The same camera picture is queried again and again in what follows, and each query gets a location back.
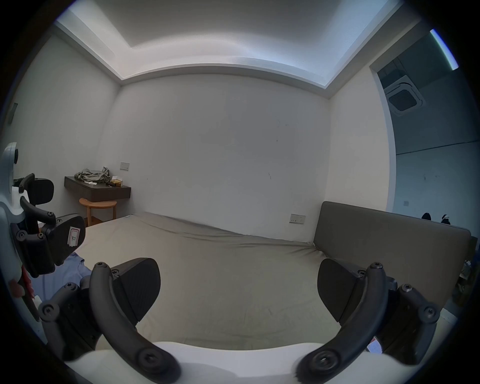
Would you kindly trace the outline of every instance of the crumpled clothing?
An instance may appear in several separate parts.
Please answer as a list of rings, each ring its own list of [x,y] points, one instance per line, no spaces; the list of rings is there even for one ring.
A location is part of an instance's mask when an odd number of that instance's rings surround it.
[[[107,167],[103,167],[101,171],[91,171],[85,168],[83,171],[75,173],[75,178],[82,181],[94,181],[97,183],[107,183],[112,177]]]

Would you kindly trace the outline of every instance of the gray bed sheet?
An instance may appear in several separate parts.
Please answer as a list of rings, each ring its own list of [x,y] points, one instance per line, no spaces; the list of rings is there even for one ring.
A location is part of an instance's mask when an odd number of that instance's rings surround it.
[[[160,293],[137,325],[152,342],[262,349],[325,343],[340,329],[317,292],[324,255],[307,243],[141,213],[87,228],[77,253],[90,269],[156,260]]]

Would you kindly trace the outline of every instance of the electrical outlet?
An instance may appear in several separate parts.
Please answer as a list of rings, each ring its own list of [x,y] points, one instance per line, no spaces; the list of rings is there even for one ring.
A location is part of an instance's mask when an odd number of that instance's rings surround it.
[[[290,223],[294,224],[305,224],[305,215],[290,215]]]

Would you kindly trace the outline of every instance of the blue clothing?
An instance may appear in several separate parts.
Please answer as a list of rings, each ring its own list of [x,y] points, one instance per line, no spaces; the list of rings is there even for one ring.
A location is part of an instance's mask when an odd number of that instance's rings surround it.
[[[42,301],[50,300],[52,296],[65,284],[72,282],[80,285],[82,277],[92,273],[84,265],[84,260],[76,252],[68,256],[62,265],[56,266],[55,271],[47,275],[31,278],[35,295]]]

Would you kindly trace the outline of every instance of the recessed ceiling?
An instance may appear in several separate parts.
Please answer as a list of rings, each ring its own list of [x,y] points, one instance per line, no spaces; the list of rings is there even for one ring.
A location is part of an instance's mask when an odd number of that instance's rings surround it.
[[[401,0],[79,0],[56,25],[120,80],[237,67],[327,88]]]

